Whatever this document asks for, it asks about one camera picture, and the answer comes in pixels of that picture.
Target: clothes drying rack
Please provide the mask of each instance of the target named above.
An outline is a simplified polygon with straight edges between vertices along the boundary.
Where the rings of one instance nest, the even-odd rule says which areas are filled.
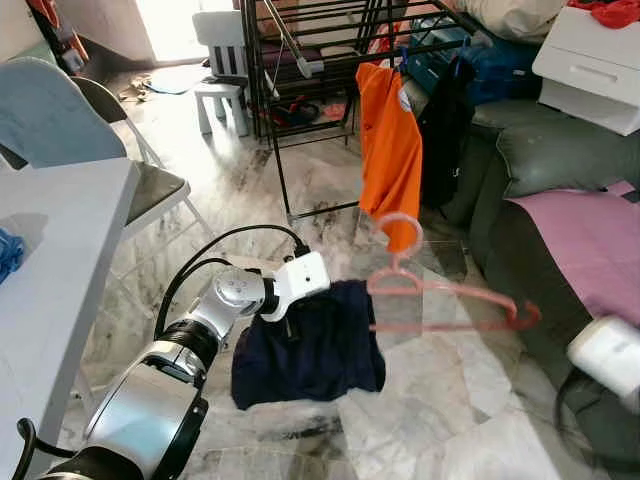
[[[280,156],[282,148],[303,145],[306,143],[345,139],[355,133],[355,105],[358,88],[355,73],[363,62],[374,62],[388,59],[391,68],[395,67],[397,57],[433,52],[436,50],[454,49],[462,46],[462,41],[451,41],[433,45],[422,45],[413,48],[398,46],[396,39],[400,35],[421,33],[426,37],[430,32],[440,29],[462,27],[473,34],[475,27],[463,16],[453,12],[439,0],[413,2],[412,6],[432,5],[436,11],[421,15],[406,15],[407,5],[394,5],[392,0],[328,0],[308,1],[293,7],[276,7],[272,0],[264,1],[269,15],[257,17],[256,0],[242,0],[242,24],[247,45],[247,66],[249,87],[251,92],[251,109],[253,113],[254,133],[259,139],[267,139],[275,153],[282,198],[287,221],[328,213],[343,208],[355,207],[358,202],[343,203],[311,210],[303,213],[292,213],[285,174]],[[399,22],[415,19],[433,19],[428,27],[411,25],[409,29],[394,31]],[[309,22],[324,20],[330,26],[309,28]],[[263,35],[259,25],[262,22],[274,22],[278,33]],[[294,31],[288,25],[297,24]],[[381,25],[387,31],[378,33]],[[329,47],[343,47],[342,51],[322,54],[320,59],[307,60],[302,46],[305,36],[326,34],[328,32],[348,33],[348,38],[325,41],[313,44],[312,48],[322,52]],[[388,51],[367,53],[371,41],[385,39]],[[280,44],[278,61],[271,71],[265,69],[264,48],[268,44]],[[295,63],[282,64],[283,52],[295,59]],[[304,101],[324,101],[328,98],[345,99],[345,110],[339,120],[325,120],[302,126],[279,126],[274,121],[274,109],[288,107],[298,99]],[[351,115],[351,126],[348,126]],[[312,132],[327,131],[326,135],[309,139]]]

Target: marble floor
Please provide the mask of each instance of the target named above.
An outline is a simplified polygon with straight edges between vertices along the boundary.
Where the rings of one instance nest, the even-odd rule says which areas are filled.
[[[117,92],[128,77],[110,87]],[[189,180],[191,199],[214,232],[286,224],[275,161],[264,145],[238,139],[220,123],[202,136],[191,93],[151,94],[147,102],[123,105],[166,166]],[[132,136],[124,128],[118,133],[136,158]],[[283,152],[294,210],[357,198],[357,139],[346,148],[335,140]],[[179,233],[191,221],[178,207],[118,248],[113,270],[154,312],[172,275],[207,240],[198,225]],[[484,285],[460,234],[434,215],[427,214],[424,224],[428,241],[408,268],[425,279]],[[303,219],[293,228],[324,255],[332,279],[364,279],[389,260],[379,235],[355,209]],[[269,267],[290,250],[280,234],[250,232],[230,238],[216,253],[239,265]],[[188,306],[208,274],[184,285],[171,315]],[[473,323],[500,315],[492,306],[438,292],[376,297],[374,305],[378,322],[389,323]],[[553,387],[512,333],[380,334],[387,362],[380,394],[354,390],[330,403],[257,405],[243,412],[230,396],[233,345],[246,325],[239,323],[209,375],[210,409],[183,479],[608,478],[562,447],[551,424]],[[149,341],[152,329],[107,285],[82,361],[92,385],[99,390],[108,383]],[[60,443],[79,446],[85,420],[80,402],[71,399]]]

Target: white table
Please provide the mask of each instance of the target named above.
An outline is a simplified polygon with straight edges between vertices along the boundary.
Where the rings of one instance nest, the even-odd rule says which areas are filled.
[[[0,284],[0,478],[22,451],[20,417],[57,440],[137,181],[126,158],[0,173],[0,227],[27,244]],[[30,473],[50,460],[36,453]]]

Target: orange shirt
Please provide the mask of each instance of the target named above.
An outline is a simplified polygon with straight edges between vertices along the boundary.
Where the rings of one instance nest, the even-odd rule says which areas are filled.
[[[403,212],[418,218],[422,177],[422,137],[402,87],[402,76],[389,68],[363,63],[356,80],[360,118],[364,189],[360,208],[378,219]],[[406,222],[385,227],[389,251],[413,244],[415,232]]]

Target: pink hanger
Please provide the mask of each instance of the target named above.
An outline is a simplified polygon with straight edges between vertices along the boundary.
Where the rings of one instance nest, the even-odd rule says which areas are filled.
[[[391,222],[408,222],[416,231],[416,239],[413,245],[406,250],[395,253],[391,257],[391,266],[384,267],[374,272],[367,280],[367,291],[370,295],[422,295],[425,290],[446,290],[459,295],[476,297],[495,303],[503,307],[506,311],[506,320],[502,323],[481,322],[473,325],[451,325],[451,324],[385,324],[371,325],[370,330],[376,332],[411,333],[423,331],[450,331],[450,330],[524,330],[533,327],[540,320],[540,310],[531,302],[525,302],[525,310],[528,315],[524,319],[518,318],[518,308],[512,298],[500,293],[486,290],[484,288],[469,287],[465,285],[447,282],[424,282],[410,271],[402,268],[400,262],[408,260],[421,248],[424,239],[422,226],[413,217],[404,213],[390,213],[380,218],[377,222],[379,230]],[[412,286],[391,286],[381,287],[380,282],[388,278],[406,278],[411,281]]]

